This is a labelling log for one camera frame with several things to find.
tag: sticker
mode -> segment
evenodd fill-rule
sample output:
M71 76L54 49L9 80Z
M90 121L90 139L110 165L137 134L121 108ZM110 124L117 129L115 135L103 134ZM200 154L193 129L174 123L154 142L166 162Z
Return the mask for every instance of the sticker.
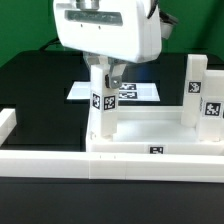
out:
M120 87L120 90L137 90L137 85L136 84L130 84L130 83L123 83L122 86Z
M93 93L93 107L95 107L96 109L100 110L100 96L96 95L95 93Z
M104 110L115 109L115 107L116 107L115 100L116 100L115 96L104 97Z
M119 93L120 99L138 99L137 92L120 92Z
M204 115L220 117L221 107L222 107L221 103L206 102Z
M164 146L150 146L149 147L150 154L163 154L164 153Z
M200 93L201 82L190 81L188 84L188 93Z

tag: white vertical post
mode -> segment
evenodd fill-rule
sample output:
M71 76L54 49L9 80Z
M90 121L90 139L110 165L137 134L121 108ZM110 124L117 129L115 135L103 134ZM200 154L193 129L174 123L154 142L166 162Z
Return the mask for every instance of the white vertical post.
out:
M202 83L196 127L198 139L220 141L224 109L224 71L206 71Z
M206 55L188 55L181 117L181 124L184 126L196 126L200 105L201 81L207 68L207 62Z
M106 87L110 65L91 66L90 130L92 139L111 140L117 132L119 89Z
M16 126L15 109L3 109L0 113L0 146Z

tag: white foam block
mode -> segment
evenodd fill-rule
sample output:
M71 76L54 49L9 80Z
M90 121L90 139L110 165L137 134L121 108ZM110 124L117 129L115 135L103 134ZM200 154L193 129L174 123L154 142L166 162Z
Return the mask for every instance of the white foam block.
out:
M90 129L97 137L117 131L118 89L109 89L105 77L109 65L91 66Z
M200 118L196 127L198 139L203 141L220 141L221 140L222 122L220 119Z
M127 155L126 179L223 181L224 163L217 156Z
M201 111L196 128L199 140L221 140L223 112L224 71L208 70L203 77Z
M0 176L89 178L89 154L0 150Z
M0 146L16 126L15 109L3 109L0 113Z
M203 77L201 91L202 97L213 97L216 100L224 100L224 71L207 70Z
M89 162L90 179L125 179L125 154L96 153Z
M208 58L206 55L188 55L187 60L187 80L201 80L204 71L207 68Z
M198 118L202 77L207 68L206 55L188 55L181 124L195 127Z

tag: black table surface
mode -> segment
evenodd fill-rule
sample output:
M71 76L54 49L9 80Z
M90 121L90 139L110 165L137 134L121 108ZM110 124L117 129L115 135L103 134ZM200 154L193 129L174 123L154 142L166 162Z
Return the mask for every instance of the black table surface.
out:
M208 55L208 69L224 69ZM186 54L130 65L127 82L154 82L160 102L180 106ZM0 110L17 126L2 149L85 151L88 101L67 101L74 81L89 81L79 52L22 52L0 68ZM0 223L205 223L224 220L224 185L156 181L0 178Z

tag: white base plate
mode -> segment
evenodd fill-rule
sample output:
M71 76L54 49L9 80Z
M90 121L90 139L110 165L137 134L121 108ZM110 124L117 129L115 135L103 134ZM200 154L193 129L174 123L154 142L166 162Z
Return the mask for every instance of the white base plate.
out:
M90 99L90 82L74 82L67 100ZM123 83L119 101L160 101L155 83Z

